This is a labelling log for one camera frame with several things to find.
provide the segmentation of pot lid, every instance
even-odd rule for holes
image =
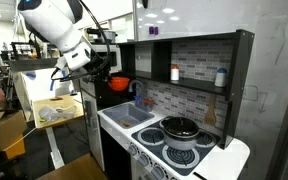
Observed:
[[[197,124],[184,117],[172,117],[163,121],[162,124],[166,131],[177,136],[191,137],[199,132]]]

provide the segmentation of sink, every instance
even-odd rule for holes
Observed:
[[[154,118],[153,114],[145,112],[132,104],[114,106],[104,110],[103,113],[125,129]]]

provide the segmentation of stove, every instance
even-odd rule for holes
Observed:
[[[159,122],[132,134],[133,139],[182,176],[189,175],[220,140],[215,134],[200,129],[196,146],[191,150],[182,151],[169,147],[164,142],[164,136]],[[147,164],[145,159],[147,158],[140,158],[139,161]]]

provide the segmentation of toy kitchen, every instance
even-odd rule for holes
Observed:
[[[91,154],[106,175],[121,180],[238,179],[250,154],[234,133],[253,38],[237,30],[118,44],[122,70],[112,76],[130,78],[123,91],[80,81]],[[203,51],[194,49],[201,46]],[[147,51],[151,64],[145,72],[136,63]],[[212,63],[197,53],[206,53]],[[207,73],[199,69],[195,75],[202,78],[183,74],[184,67],[193,66],[183,62],[190,63],[186,60],[192,56],[198,56],[194,67],[205,63],[212,78],[205,79]],[[172,64],[179,65],[179,80],[169,78]],[[226,86],[215,86],[217,73],[223,72]]]

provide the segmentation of red lid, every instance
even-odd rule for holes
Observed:
[[[176,64],[172,65],[172,69],[179,69]]]

